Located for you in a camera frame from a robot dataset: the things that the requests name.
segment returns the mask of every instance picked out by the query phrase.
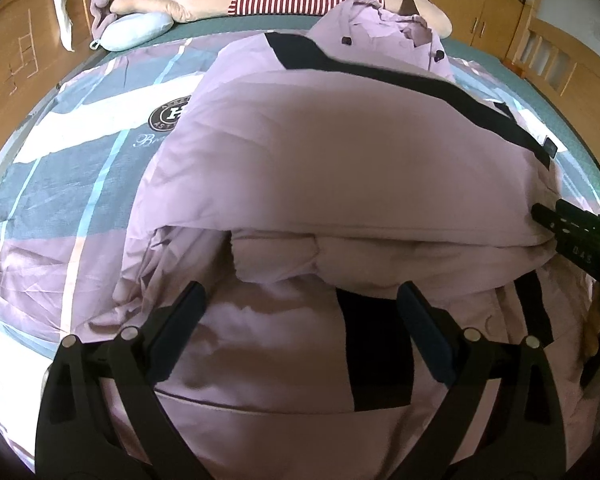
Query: bed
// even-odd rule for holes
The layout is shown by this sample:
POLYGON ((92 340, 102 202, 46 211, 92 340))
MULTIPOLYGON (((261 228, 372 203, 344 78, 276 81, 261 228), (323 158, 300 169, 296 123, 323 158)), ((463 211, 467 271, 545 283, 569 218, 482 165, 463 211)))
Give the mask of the bed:
MULTIPOLYGON (((57 64, 47 60, 44 80, 17 110, 28 113, 70 68, 87 62, 80 66, 86 70, 38 104, 0 163, 0 430, 31 467, 44 371, 65 335, 111 308, 136 190, 187 97, 232 41, 262 30, 301 32, 318 19, 212 18, 89 59, 89 17, 84 0, 74 3, 84 18, 75 27, 80 47, 74 55, 60 51, 57 64)), ((549 137, 565 197, 600 214, 600 171, 542 96, 495 58, 454 40, 443 44, 457 83, 478 98, 505 102, 540 143, 549 137)), ((24 59, 23 66, 32 68, 24 59)), ((5 127, 18 122, 10 118, 5 127)))

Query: wooden bed frame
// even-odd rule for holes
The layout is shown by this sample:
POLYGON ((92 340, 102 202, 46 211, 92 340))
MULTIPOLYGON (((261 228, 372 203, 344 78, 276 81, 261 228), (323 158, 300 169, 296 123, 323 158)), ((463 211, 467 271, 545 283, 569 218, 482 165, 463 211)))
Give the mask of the wooden bed frame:
POLYGON ((0 0, 0 149, 36 104, 89 59, 91 0, 67 0, 72 47, 64 49, 53 0, 0 0))
POLYGON ((526 0, 503 63, 526 78, 578 134, 600 167, 600 56, 538 20, 541 0, 526 0))

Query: bedspread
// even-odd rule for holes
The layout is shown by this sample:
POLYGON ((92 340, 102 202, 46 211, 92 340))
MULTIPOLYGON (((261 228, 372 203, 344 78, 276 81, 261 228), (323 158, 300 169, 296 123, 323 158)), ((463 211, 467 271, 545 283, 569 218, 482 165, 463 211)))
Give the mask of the bedspread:
MULTIPOLYGON (((387 478, 446 393, 391 318, 414 280, 461 327, 540 338, 573 462, 596 409, 577 383, 589 297, 529 216, 559 197, 554 164, 514 119, 426 68, 321 47, 319 34, 260 34, 219 54, 142 177, 116 308, 77 333, 140 325, 197 280, 206 314, 156 390, 212 475, 387 478), (361 370, 352 352, 379 358, 361 370), (387 390, 374 365, 400 380, 387 390)), ((120 413, 113 389, 108 401, 120 413)))
POLYGON ((0 184, 0 323, 58 343, 112 308, 147 164, 218 51, 250 34, 142 48, 65 83, 0 184))

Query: metal screw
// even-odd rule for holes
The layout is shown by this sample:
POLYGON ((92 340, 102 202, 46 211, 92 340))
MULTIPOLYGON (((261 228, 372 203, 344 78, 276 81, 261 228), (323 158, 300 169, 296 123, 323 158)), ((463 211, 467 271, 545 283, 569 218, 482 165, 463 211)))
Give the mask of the metal screw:
POLYGON ((73 335, 73 334, 69 334, 67 337, 65 337, 64 339, 62 339, 62 346, 64 346, 65 348, 71 348, 73 345, 75 345, 75 342, 78 341, 78 338, 73 335))
POLYGON ((536 336, 526 336, 525 343, 529 348, 540 348, 540 340, 536 336))
POLYGON ((475 328, 467 328, 462 334, 464 335, 465 339, 473 343, 480 341, 480 338, 482 337, 482 334, 480 334, 480 332, 475 328))
POLYGON ((135 326, 128 326, 122 329, 120 337, 125 341, 131 341, 132 339, 135 339, 139 333, 139 330, 135 326))

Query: black stripe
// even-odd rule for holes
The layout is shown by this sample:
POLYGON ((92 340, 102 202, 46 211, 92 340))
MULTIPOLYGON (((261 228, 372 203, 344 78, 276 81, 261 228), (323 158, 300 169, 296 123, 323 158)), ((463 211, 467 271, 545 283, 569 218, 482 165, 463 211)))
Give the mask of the black stripe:
POLYGON ((516 118, 513 116, 513 112, 509 109, 509 107, 507 106, 506 103, 496 102, 496 103, 494 103, 494 105, 498 110, 506 113, 506 115, 507 115, 507 117, 509 117, 509 119, 511 119, 514 122, 516 121, 516 118))
POLYGON ((554 333, 542 302, 542 286, 538 274, 533 270, 520 276, 513 283, 525 316, 526 332, 536 336, 543 346, 551 344, 554 342, 554 333))
POLYGON ((355 410, 407 406, 413 391, 413 348, 396 301, 340 289, 336 295, 346 328, 355 410))
POLYGON ((312 40, 299 34, 268 32, 265 36, 279 62, 287 70, 342 72, 442 99, 476 126, 490 130, 512 144, 530 150, 544 167, 549 168, 551 162, 549 155, 531 134, 497 110, 480 104, 449 81, 331 59, 312 40))

